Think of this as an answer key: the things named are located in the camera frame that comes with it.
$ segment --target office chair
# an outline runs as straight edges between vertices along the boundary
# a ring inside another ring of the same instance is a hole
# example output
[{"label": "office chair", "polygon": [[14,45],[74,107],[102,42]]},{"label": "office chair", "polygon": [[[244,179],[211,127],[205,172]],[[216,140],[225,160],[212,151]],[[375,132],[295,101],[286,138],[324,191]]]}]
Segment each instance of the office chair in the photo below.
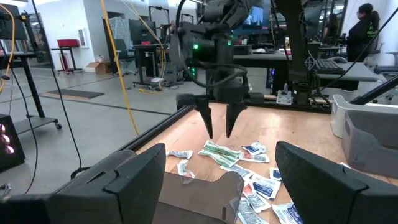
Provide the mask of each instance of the office chair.
[{"label": "office chair", "polygon": [[122,75],[127,75],[129,73],[135,73],[135,72],[129,71],[128,68],[129,68],[130,64],[135,60],[136,57],[128,54],[126,43],[124,43],[124,40],[115,39],[114,44],[116,47],[116,51],[118,53],[119,63],[121,64]]}]

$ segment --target cardboard box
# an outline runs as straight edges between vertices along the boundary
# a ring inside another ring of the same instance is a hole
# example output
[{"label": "cardboard box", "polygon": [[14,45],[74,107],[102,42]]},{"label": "cardboard box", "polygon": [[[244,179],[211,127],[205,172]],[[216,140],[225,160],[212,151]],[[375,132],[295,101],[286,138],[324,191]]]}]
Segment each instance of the cardboard box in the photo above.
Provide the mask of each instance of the cardboard box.
[{"label": "cardboard box", "polygon": [[87,68],[94,68],[97,74],[107,74],[112,72],[111,62],[91,62]]}]

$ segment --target black cable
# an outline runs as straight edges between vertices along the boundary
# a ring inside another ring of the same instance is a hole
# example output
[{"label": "black cable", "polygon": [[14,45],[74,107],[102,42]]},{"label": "black cable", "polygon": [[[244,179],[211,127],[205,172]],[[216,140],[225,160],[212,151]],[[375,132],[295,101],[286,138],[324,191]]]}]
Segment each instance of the black cable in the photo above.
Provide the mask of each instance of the black cable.
[{"label": "black cable", "polygon": [[279,39],[282,40],[282,43],[283,43],[283,46],[284,46],[286,60],[287,60],[287,69],[289,69],[289,61],[290,60],[289,60],[289,56],[287,55],[286,43],[285,43],[285,40],[283,39],[284,37],[282,35],[282,30],[280,29],[280,26],[279,26],[278,16],[276,14],[275,3],[274,3],[273,0],[271,0],[271,6],[272,6],[272,9],[274,10],[274,17],[275,17],[276,26],[278,28]]},{"label": "black cable", "polygon": [[380,34],[380,32],[385,28],[385,26],[387,26],[387,24],[390,22],[390,20],[394,17],[394,15],[398,12],[398,7],[395,9],[395,11],[391,14],[391,16],[388,18],[388,20],[383,24],[383,26],[380,28],[380,30],[376,33],[376,35],[369,41],[369,43],[367,44],[367,46],[362,50],[362,52],[358,55],[358,57],[356,57],[355,61],[353,62],[353,64],[348,67],[348,69],[341,74],[339,77],[337,77],[335,80],[333,80],[332,82],[330,82],[329,84],[327,84],[326,86],[324,86],[320,91],[328,88],[329,86],[332,86],[333,84],[335,84],[340,78],[342,78],[343,76],[345,76],[348,71],[350,71],[354,65],[356,64],[356,62],[358,62],[358,60],[362,57],[363,53],[365,53],[365,51],[368,49],[368,47],[374,42],[374,40],[378,37],[378,35]]},{"label": "black cable", "polygon": [[55,75],[55,72],[54,72],[55,67],[54,67],[54,62],[52,61],[52,57],[51,57],[51,51],[50,51],[49,42],[47,41],[47,36],[45,35],[44,29],[43,29],[43,26],[42,26],[42,23],[41,23],[41,19],[40,19],[40,17],[39,17],[39,13],[37,12],[35,0],[32,0],[32,5],[33,5],[34,11],[35,11],[35,15],[36,15],[36,18],[37,18],[37,22],[39,23],[40,30],[43,31],[43,40],[44,40],[44,42],[45,42],[47,55],[49,56],[49,61],[50,61],[50,65],[51,65],[52,75],[53,75],[53,77],[54,77],[55,84],[56,84],[56,86],[57,86],[58,94],[60,95],[60,100],[61,100],[61,104],[62,104],[62,109],[63,109],[63,113],[65,114],[65,117],[66,117],[66,119],[67,119],[67,123],[68,123],[69,131],[70,131],[70,135],[72,136],[73,144],[75,145],[75,149],[76,149],[76,152],[77,152],[77,156],[78,156],[78,158],[79,158],[79,168],[75,171],[75,172],[78,172],[78,173],[79,173],[79,172],[83,171],[80,152],[79,152],[79,149],[78,149],[78,147],[77,147],[77,143],[76,143],[76,140],[75,140],[75,136],[73,135],[72,127],[70,126],[69,117],[68,117],[67,110],[65,109],[65,104],[64,104],[64,102],[63,102],[63,97],[62,97],[60,85],[58,84],[57,76]]},{"label": "black cable", "polygon": [[[0,42],[0,46],[1,46],[2,50],[3,50],[4,52],[6,52],[6,50],[4,49],[4,46],[2,45],[1,42]],[[25,97],[24,92],[22,91],[22,88],[21,88],[21,86],[20,86],[20,84],[19,84],[19,81],[18,81],[18,79],[17,79],[17,76],[16,76],[16,74],[15,74],[15,72],[14,72],[14,67],[13,67],[13,65],[14,65],[14,63],[11,63],[11,64],[10,64],[10,69],[11,69],[12,75],[14,76],[15,81],[16,81],[16,83],[17,83],[17,85],[18,85],[19,91],[21,92],[22,99],[24,100],[25,109],[26,109],[26,117],[27,117],[27,119],[28,119],[28,121],[29,121],[30,130],[32,131],[33,140],[35,141],[35,147],[36,147],[35,168],[34,168],[34,171],[33,171],[33,177],[32,177],[32,180],[31,180],[31,182],[30,182],[30,184],[29,184],[29,187],[28,187],[28,189],[27,189],[27,190],[25,191],[25,193],[24,193],[24,194],[26,194],[26,193],[30,190],[30,188],[32,187],[33,182],[34,182],[35,177],[36,177],[37,162],[39,161],[39,148],[38,148],[38,146],[37,146],[37,140],[36,140],[35,132],[34,132],[34,130],[33,130],[32,121],[30,120],[30,114],[29,114],[29,110],[28,110],[28,107],[27,107],[27,103],[26,103],[26,97]]]}]

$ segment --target yellow cable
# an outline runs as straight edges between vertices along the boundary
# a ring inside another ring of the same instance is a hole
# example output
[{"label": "yellow cable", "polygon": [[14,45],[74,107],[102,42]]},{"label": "yellow cable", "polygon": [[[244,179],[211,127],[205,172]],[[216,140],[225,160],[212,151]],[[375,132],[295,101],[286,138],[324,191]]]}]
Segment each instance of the yellow cable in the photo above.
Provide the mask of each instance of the yellow cable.
[{"label": "yellow cable", "polygon": [[[165,61],[166,61],[166,53],[164,50],[164,47],[161,43],[161,41],[159,40],[159,38],[156,36],[156,34],[152,31],[152,29],[146,24],[146,22],[141,18],[141,16],[139,15],[139,13],[137,12],[136,8],[134,7],[134,5],[132,3],[130,3],[130,6],[132,7],[132,9],[126,4],[126,2],[124,2],[124,0],[122,0],[122,2],[124,3],[124,5],[127,6],[128,9],[130,9],[130,11],[132,11],[143,23],[143,25],[147,28],[147,30],[149,31],[149,33],[155,38],[155,40],[160,44],[160,61],[161,61],[161,69],[160,69],[160,78],[163,78],[164,72],[165,72]],[[162,85],[159,82],[159,88],[161,91],[163,91],[162,89]]]},{"label": "yellow cable", "polygon": [[114,44],[113,34],[112,34],[111,26],[109,24],[108,13],[106,12],[106,7],[105,7],[104,0],[101,0],[101,5],[102,5],[102,11],[104,12],[106,28],[108,30],[109,38],[111,39],[111,45],[112,45],[113,55],[115,57],[116,67],[118,68],[120,84],[122,86],[123,95],[124,95],[124,101],[126,103],[126,107],[127,107],[128,112],[129,112],[131,123],[134,126],[134,130],[136,131],[136,134],[139,135],[138,128],[137,128],[137,125],[136,125],[136,121],[134,120],[134,117],[132,116],[132,112],[131,112],[131,109],[130,109],[130,102],[129,102],[129,98],[127,97],[126,88],[124,87],[122,71],[120,69],[118,54],[116,52],[116,47],[115,47],[115,44]]},{"label": "yellow cable", "polygon": [[[14,20],[14,16],[12,15],[12,13],[6,8],[4,7],[2,4],[0,4],[0,7],[2,7],[11,17],[11,21],[12,21],[12,47],[11,47],[11,54],[10,54],[10,59],[8,60],[8,64],[7,64],[7,70],[6,70],[6,76],[8,76],[8,71],[10,69],[10,64],[12,63],[12,59],[14,57],[14,51],[15,51],[15,20]],[[6,84],[6,81],[1,79],[1,86],[0,86],[0,94],[2,93],[2,89],[4,88],[4,85]]]}]

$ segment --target gray plastic bin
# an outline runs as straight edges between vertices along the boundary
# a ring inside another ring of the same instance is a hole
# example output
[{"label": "gray plastic bin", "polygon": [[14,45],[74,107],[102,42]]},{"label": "gray plastic bin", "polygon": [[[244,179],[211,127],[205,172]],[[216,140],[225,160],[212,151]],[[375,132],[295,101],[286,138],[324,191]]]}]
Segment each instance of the gray plastic bin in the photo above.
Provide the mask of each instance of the gray plastic bin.
[{"label": "gray plastic bin", "polygon": [[398,177],[398,115],[347,111],[342,147],[351,167]]}]

